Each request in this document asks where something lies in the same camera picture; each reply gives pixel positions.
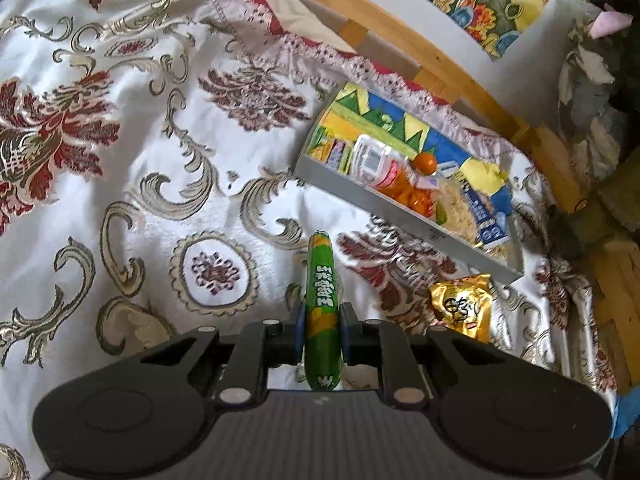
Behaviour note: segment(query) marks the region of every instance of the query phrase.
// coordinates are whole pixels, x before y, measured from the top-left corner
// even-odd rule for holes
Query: white patterned bedspread
[[[468,267],[289,173],[347,80],[508,172],[526,276],[494,284],[492,343],[612,403],[591,289],[548,256],[552,198],[530,161],[395,73],[286,33],[265,2],[2,1],[3,478],[47,471],[31,416],[59,384],[203,324],[286,317],[317,229],[361,319],[434,321],[428,285]],[[291,368],[270,377],[292,384]]]

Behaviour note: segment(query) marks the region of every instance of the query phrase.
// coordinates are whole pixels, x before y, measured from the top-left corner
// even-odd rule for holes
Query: wooden headboard
[[[521,137],[529,129],[433,43],[379,6],[368,0],[314,1],[347,18],[340,36],[353,48],[371,31],[419,65],[417,72],[402,76],[451,104],[464,98],[503,137],[514,140],[514,136]]]

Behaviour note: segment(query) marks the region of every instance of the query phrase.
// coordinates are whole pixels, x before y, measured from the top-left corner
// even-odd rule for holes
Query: food package
[[[479,160],[395,104],[347,83],[314,127],[306,154],[506,259],[511,192]]]
[[[489,341],[492,296],[488,274],[431,285],[431,307],[449,328],[483,343]]]
[[[331,238],[316,231],[309,238],[306,272],[305,374],[312,390],[333,390],[342,368]]]

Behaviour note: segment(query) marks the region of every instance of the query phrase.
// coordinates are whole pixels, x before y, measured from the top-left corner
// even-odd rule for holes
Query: cardboard box
[[[351,110],[345,109],[344,105],[351,107]],[[332,116],[329,117],[328,120],[325,120],[327,114],[330,113],[332,113]],[[362,119],[369,117],[373,118],[373,121],[376,121],[376,118],[380,116],[382,116],[382,120],[386,121],[386,123],[383,123],[384,131],[380,130],[378,133],[376,132],[377,126],[375,124],[369,127],[369,125],[365,124]],[[352,125],[344,128],[340,122],[344,118],[350,119],[352,123],[355,124],[355,127],[353,128]],[[308,154],[311,142],[313,140],[318,142],[317,129],[321,123],[329,124],[334,128],[339,128],[345,135],[345,140],[339,141],[341,144],[347,144],[346,147],[341,146],[340,153],[342,155],[339,157],[340,160],[336,161],[334,152],[332,152],[334,166],[338,165],[338,167],[343,171],[342,173],[338,170],[332,169],[325,162],[317,160],[317,158],[313,158]],[[420,128],[420,124],[424,126],[424,128],[422,130],[418,129],[415,133],[413,130],[408,130],[406,133],[406,138],[408,140],[404,140],[402,138],[404,136],[404,130],[399,134],[397,130],[398,128],[406,129],[406,125],[408,123],[411,123],[410,127],[413,130]],[[382,140],[382,137],[386,136],[387,133],[389,133],[389,135],[393,133],[396,138],[391,139],[389,142],[386,142],[386,137],[385,140]],[[414,156],[415,152],[419,152],[422,148],[425,148],[426,150],[428,145],[426,139],[428,136],[433,136],[434,138],[439,138],[435,136],[443,137],[442,134],[430,126],[421,123],[413,116],[409,116],[409,114],[404,110],[401,110],[395,105],[390,104],[373,94],[369,94],[366,90],[361,89],[360,87],[347,83],[345,88],[338,93],[337,97],[327,110],[321,114],[318,123],[316,123],[316,125],[311,129],[304,143],[300,158],[296,163],[294,174],[309,184],[319,187],[320,189],[325,190],[326,192],[331,193],[354,206],[379,216],[386,222],[403,229],[417,238],[425,240],[453,258],[468,263],[478,272],[490,273],[493,279],[500,283],[508,284],[524,275],[520,240],[514,228],[513,218],[511,215],[506,216],[506,222],[504,225],[505,231],[510,236],[510,240],[503,244],[507,256],[506,262],[503,263],[490,257],[483,250],[473,247],[456,234],[436,224],[436,222],[433,222],[425,216],[412,211],[412,209],[399,204],[395,200],[383,195],[375,189],[364,186],[348,174],[345,174],[342,166],[347,163],[348,157],[351,156],[351,149],[353,147],[353,139],[351,139],[351,137],[356,137],[359,134],[368,134],[370,136],[379,134],[378,140],[382,140],[385,144],[391,145],[393,149],[398,150],[403,155],[407,155],[407,153],[413,150]],[[314,148],[322,151],[322,146],[312,147],[311,151],[313,151]],[[462,150],[457,145],[455,145],[455,149]]]

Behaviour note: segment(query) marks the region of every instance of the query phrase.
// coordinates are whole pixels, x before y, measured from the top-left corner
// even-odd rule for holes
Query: white wall
[[[558,75],[577,0],[551,0],[542,15],[493,60],[428,0],[370,0],[420,32],[513,114],[555,129]]]

